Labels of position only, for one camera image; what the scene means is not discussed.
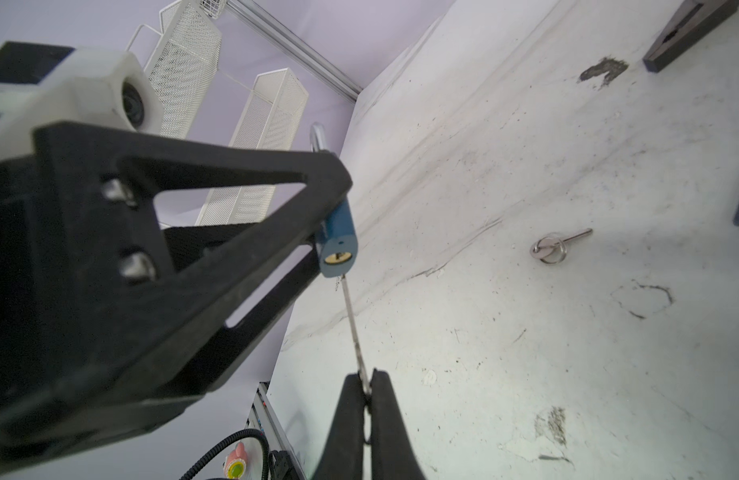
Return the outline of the silver key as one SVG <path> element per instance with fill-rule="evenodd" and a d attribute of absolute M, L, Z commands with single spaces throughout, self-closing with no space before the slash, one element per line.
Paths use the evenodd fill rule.
<path fill-rule="evenodd" d="M 358 331 L 357 331 L 356 322 L 355 322 L 355 315 L 354 315 L 353 306 L 352 306 L 352 302 L 350 298 L 347 278 L 345 275 L 341 275 L 339 277 L 339 284 L 341 286 L 341 290 L 343 293 L 346 315 L 348 319 L 348 324 L 349 324 L 350 333 L 351 333 L 351 340 L 353 344 L 353 350 L 354 350 L 357 368 L 358 368 L 358 376 L 361 382 L 364 397 L 366 400 L 369 400 L 371 399 L 371 380 L 369 380 L 368 378 L 367 369 L 366 369 L 365 362 L 364 362 L 363 355 L 362 355 L 362 350 L 361 350 L 360 341 L 358 337 Z"/>

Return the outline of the blue padlock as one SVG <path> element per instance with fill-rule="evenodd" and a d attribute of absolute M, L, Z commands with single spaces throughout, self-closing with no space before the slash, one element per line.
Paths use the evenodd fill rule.
<path fill-rule="evenodd" d="M 311 125 L 310 144 L 314 153 L 325 153 L 333 157 L 337 162 L 338 172 L 349 179 L 343 163 L 327 146 L 322 124 Z M 315 234 L 315 246 L 322 276 L 337 278 L 351 270 L 358 255 L 358 240 L 347 196 L 320 224 Z"/>

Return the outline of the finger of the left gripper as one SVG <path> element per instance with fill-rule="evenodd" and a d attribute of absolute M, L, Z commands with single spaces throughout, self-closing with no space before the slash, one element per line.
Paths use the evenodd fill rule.
<path fill-rule="evenodd" d="M 239 150 L 62 122 L 41 128 L 33 152 L 0 162 L 3 275 L 49 267 L 51 254 L 81 264 L 113 257 L 128 279 L 169 266 L 154 198 L 168 190 L 297 183 L 300 191 L 259 225 L 313 232 L 347 196 L 351 179 L 325 153 Z"/>
<path fill-rule="evenodd" d="M 171 228 L 169 266 L 122 276 L 110 255 L 3 275 L 0 474 L 169 424 L 234 370 L 317 276 L 305 256 L 239 322 L 229 318 L 315 235 L 259 225 Z"/>

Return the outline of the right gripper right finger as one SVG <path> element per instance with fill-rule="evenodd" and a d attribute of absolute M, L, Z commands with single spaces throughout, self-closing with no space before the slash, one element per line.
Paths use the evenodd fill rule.
<path fill-rule="evenodd" d="M 374 480 L 423 480 L 425 474 L 417 463 L 391 376 L 373 371 L 368 414 L 371 418 L 371 478 Z"/>

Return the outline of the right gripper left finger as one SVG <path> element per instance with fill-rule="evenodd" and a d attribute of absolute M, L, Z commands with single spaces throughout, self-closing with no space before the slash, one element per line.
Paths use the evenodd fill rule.
<path fill-rule="evenodd" d="M 345 377 L 315 480 L 361 480 L 366 397 L 358 374 Z"/>

